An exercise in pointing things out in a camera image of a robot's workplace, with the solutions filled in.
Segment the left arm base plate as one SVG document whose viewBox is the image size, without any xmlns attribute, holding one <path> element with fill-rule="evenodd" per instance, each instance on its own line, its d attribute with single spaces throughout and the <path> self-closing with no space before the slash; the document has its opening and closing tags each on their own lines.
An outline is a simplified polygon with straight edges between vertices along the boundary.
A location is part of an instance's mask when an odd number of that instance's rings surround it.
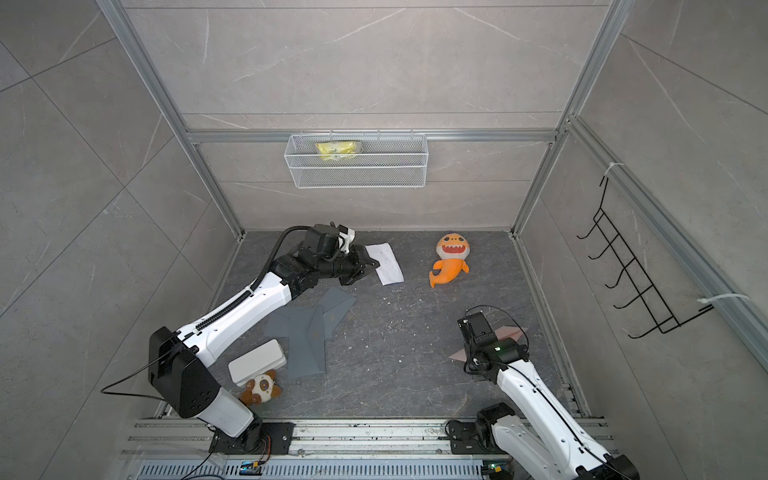
<svg viewBox="0 0 768 480">
<path fill-rule="evenodd" d="M 287 455 L 293 439 L 292 422 L 266 422 L 233 438 L 216 429 L 208 451 L 225 455 Z"/>
</svg>

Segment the pink envelope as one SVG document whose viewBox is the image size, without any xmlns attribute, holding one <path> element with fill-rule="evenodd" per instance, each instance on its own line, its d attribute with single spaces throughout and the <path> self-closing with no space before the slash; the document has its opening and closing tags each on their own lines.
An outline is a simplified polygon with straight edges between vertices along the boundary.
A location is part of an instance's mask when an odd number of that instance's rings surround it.
<svg viewBox="0 0 768 480">
<path fill-rule="evenodd" d="M 518 327 L 511 327 L 511 326 L 502 326 L 497 328 L 494 333 L 498 340 L 504 340 L 507 338 L 511 338 L 515 341 L 520 340 L 523 337 L 523 334 L 526 332 L 525 329 L 521 330 Z M 466 361 L 466 352 L 464 350 L 459 350 L 456 353 L 449 356 L 449 359 L 454 361 L 460 361 L 465 362 Z"/>
</svg>

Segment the blue bordered letter paper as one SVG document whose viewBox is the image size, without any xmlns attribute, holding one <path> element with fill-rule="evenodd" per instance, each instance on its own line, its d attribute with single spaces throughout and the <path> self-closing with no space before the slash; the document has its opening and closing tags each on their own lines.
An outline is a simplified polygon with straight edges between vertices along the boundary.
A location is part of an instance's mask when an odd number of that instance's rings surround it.
<svg viewBox="0 0 768 480">
<path fill-rule="evenodd" d="M 404 282 L 401 267 L 389 243 L 366 245 L 365 248 L 369 256 L 379 263 L 376 273 L 382 285 Z"/>
</svg>

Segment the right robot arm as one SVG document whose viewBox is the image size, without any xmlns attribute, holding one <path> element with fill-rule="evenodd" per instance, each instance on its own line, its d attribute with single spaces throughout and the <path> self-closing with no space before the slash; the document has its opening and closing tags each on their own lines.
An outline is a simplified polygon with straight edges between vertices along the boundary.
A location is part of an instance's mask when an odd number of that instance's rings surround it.
<svg viewBox="0 0 768 480">
<path fill-rule="evenodd" d="M 446 433 L 460 446 L 505 452 L 534 479 L 638 479 L 624 455 L 613 456 L 572 417 L 530 360 L 530 342 L 501 339 L 480 305 L 457 321 L 464 341 L 463 371 L 495 384 L 515 404 L 486 407 L 474 431 Z"/>
</svg>

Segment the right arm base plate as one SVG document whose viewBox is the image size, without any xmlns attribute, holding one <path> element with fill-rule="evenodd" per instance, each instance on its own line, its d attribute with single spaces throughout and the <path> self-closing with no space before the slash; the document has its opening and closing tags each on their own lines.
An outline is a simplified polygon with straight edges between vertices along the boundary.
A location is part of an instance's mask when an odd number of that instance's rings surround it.
<svg viewBox="0 0 768 480">
<path fill-rule="evenodd" d="M 476 422 L 450 419 L 445 423 L 444 431 L 454 455 L 506 455 L 495 445 L 490 432 L 479 429 Z"/>
</svg>

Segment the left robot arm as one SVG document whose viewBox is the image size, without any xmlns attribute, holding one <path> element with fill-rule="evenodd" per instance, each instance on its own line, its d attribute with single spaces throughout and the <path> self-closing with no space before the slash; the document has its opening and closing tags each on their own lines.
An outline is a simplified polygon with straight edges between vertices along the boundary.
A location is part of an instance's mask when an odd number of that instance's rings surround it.
<svg viewBox="0 0 768 480">
<path fill-rule="evenodd" d="M 252 283 L 200 319 L 176 330 L 161 327 L 150 336 L 148 363 L 141 370 L 155 399 L 253 450 L 261 440 L 260 418 L 221 386 L 210 366 L 235 340 L 320 280 L 351 285 L 379 265 L 351 228 L 334 223 L 287 228 Z"/>
</svg>

